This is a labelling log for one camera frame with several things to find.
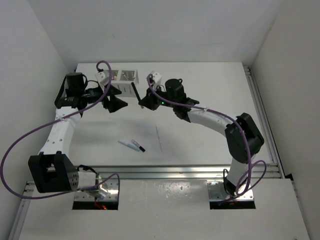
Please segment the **dark green gold makeup pen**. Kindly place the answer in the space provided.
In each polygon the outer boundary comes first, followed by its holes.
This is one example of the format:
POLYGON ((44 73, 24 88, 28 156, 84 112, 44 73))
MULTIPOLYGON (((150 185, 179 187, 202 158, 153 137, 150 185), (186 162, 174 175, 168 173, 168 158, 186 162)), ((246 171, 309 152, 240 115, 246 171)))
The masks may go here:
POLYGON ((143 109, 144 107, 141 105, 141 98, 140 98, 140 95, 139 95, 139 93, 138 93, 138 90, 137 90, 137 88, 136 88, 135 83, 134 83, 134 82, 131 82, 130 84, 131 84, 131 87, 132 87, 132 89, 133 89, 133 91, 134 91, 134 94, 135 94, 135 96, 136 96, 136 98, 137 98, 138 105, 140 106, 141 109, 143 109))

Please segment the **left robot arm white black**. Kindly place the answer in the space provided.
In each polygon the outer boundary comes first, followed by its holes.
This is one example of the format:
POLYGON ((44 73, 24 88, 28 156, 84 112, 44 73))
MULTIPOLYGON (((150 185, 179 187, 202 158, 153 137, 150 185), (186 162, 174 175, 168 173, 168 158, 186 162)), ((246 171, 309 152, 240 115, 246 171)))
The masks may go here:
POLYGON ((98 87, 88 88, 89 81, 81 72, 68 73, 64 77, 54 101, 55 120, 48 138, 39 153, 28 160, 39 193, 83 191, 92 196, 107 193, 101 175, 89 166, 75 167, 69 159, 69 151, 76 125, 85 109, 100 102, 111 104, 112 112, 127 106, 116 98, 121 91, 108 86, 112 79, 109 71, 101 70, 97 73, 98 87))

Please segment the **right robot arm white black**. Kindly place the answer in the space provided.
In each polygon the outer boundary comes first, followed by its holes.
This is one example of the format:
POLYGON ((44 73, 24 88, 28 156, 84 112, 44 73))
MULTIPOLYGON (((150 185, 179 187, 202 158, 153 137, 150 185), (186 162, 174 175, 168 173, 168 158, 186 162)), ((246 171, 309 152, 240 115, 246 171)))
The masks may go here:
POLYGON ((224 192, 235 198, 241 195, 240 187, 244 187, 244 192, 250 190, 253 187, 252 168, 255 166, 252 158, 265 143, 253 118, 245 112, 232 118, 201 106, 199 101, 187 97, 182 79, 169 79, 165 86, 161 87, 161 78, 155 73, 150 73, 146 81, 148 89, 145 97, 139 100, 139 105, 152 111, 159 106, 172 108, 179 119, 220 133, 226 138, 232 157, 228 174, 223 178, 224 192))

